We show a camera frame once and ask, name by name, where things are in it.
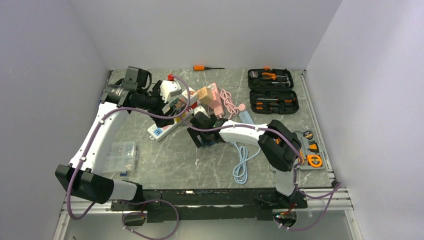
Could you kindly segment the dark blue cube socket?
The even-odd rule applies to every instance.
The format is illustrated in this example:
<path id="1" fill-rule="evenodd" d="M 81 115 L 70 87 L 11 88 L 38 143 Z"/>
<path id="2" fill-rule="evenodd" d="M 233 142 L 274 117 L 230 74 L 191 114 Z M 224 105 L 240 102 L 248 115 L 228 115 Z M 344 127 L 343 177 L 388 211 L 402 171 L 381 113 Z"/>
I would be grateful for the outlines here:
<path id="1" fill-rule="evenodd" d="M 201 145 L 203 147 L 211 147 L 213 146 L 216 142 L 215 141 L 208 141 L 208 140 L 201 140 Z"/>

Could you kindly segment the pink power strip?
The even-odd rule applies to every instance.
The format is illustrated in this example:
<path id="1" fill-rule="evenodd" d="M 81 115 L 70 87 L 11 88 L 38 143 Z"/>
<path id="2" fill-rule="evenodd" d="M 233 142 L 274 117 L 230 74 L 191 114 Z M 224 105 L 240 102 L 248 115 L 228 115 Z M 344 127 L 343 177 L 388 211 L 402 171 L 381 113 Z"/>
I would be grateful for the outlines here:
<path id="1" fill-rule="evenodd" d="M 217 117 L 222 117 L 224 115 L 224 108 L 217 84 L 213 82 L 208 85 L 207 88 L 211 91 L 213 97 L 212 101 L 207 105 L 213 109 L 213 112 Z"/>

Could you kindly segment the white power strip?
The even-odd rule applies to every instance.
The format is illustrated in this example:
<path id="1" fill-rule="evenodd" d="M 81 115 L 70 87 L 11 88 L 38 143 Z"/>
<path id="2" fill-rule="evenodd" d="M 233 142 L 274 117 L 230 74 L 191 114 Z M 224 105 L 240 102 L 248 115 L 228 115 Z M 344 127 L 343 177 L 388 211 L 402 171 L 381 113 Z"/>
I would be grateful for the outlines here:
<path id="1" fill-rule="evenodd" d="M 187 118 L 190 118 L 195 113 L 195 111 L 196 109 L 190 108 L 181 117 L 174 118 L 172 124 L 163 127 L 158 127 L 155 123 L 152 124 L 149 128 L 147 128 L 149 138 L 151 140 L 161 141 L 182 123 L 181 118 L 186 120 Z"/>

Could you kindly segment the pink round plug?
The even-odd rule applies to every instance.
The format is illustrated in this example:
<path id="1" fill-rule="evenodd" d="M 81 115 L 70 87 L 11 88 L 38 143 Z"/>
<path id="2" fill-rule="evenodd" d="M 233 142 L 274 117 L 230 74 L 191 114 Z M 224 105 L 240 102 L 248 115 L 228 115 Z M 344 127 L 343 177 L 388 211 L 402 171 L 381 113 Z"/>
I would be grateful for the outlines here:
<path id="1" fill-rule="evenodd" d="M 240 111 L 240 112 L 243 112 L 243 111 L 245 111 L 247 109 L 247 107 L 246 107 L 246 105 L 244 104 L 244 103 L 241 103 L 239 106 L 238 106 L 238 110 Z"/>

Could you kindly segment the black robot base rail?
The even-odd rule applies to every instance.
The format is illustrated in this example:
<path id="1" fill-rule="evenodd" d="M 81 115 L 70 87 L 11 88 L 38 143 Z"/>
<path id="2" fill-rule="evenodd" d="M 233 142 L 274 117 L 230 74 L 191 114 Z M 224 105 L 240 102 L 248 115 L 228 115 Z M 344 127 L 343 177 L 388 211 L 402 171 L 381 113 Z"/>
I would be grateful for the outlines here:
<path id="1" fill-rule="evenodd" d="M 299 192 L 285 196 L 275 188 L 210 188 L 144 190 L 142 203 L 130 206 L 114 200 L 113 212 L 144 211 L 148 223 L 181 221 L 256 219 L 271 221 L 280 211 L 306 209 L 306 198 Z"/>

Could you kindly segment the light blue power strip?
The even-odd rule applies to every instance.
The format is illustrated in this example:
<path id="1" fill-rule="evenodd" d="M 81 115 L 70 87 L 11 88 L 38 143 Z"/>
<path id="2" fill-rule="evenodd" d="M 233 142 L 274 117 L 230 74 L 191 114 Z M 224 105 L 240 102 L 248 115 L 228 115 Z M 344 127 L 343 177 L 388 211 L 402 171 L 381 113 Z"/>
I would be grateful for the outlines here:
<path id="1" fill-rule="evenodd" d="M 247 110 L 240 111 L 238 116 L 243 124 L 254 124 L 254 121 Z"/>

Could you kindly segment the green cube socket lion print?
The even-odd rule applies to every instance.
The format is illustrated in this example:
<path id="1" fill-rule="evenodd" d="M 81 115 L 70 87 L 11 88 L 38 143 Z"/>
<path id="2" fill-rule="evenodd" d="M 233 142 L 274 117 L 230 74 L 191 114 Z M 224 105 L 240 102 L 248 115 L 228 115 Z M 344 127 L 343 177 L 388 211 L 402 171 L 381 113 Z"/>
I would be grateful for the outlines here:
<path id="1" fill-rule="evenodd" d="M 175 98 L 172 102 L 169 103 L 169 109 L 173 115 L 181 113 L 186 107 L 186 103 L 180 98 Z"/>

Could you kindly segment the white cube socket tiger print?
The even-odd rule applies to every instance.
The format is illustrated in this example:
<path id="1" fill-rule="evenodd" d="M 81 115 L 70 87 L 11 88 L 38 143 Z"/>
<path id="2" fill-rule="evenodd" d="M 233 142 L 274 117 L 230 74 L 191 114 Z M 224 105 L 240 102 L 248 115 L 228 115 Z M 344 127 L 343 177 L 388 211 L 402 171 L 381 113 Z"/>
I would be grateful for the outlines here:
<path id="1" fill-rule="evenodd" d="M 197 105 L 198 93 L 192 88 L 189 88 L 189 90 L 184 90 L 181 93 L 181 100 L 190 107 Z"/>

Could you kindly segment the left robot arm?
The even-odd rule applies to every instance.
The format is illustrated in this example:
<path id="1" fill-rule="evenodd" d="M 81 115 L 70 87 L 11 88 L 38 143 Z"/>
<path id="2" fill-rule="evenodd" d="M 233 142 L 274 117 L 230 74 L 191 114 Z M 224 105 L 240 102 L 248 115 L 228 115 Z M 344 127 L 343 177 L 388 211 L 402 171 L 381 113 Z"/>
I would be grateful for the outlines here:
<path id="1" fill-rule="evenodd" d="M 107 154 L 113 141 L 135 109 L 153 115 L 160 127 L 172 123 L 170 112 L 163 112 L 170 97 L 181 94 L 182 88 L 174 80 L 159 80 L 152 84 L 152 74 L 129 66 L 125 77 L 109 84 L 103 90 L 93 122 L 80 149 L 67 165 L 60 164 L 55 176 L 66 190 L 66 196 L 78 197 L 98 204 L 124 200 L 131 210 L 144 203 L 143 187 L 126 180 L 102 176 L 107 166 Z"/>

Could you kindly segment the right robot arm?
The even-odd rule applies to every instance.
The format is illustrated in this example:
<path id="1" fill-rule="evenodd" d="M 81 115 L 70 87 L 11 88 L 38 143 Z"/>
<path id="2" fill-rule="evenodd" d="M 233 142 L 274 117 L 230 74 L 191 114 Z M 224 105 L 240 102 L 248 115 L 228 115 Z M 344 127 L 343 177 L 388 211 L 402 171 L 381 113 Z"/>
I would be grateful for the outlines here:
<path id="1" fill-rule="evenodd" d="M 210 143 L 242 143 L 260 148 L 276 172 L 276 203 L 287 208 L 295 201 L 295 168 L 303 157 L 297 135 L 279 120 L 266 124 L 247 124 L 227 118 L 196 113 L 187 124 L 197 148 Z"/>

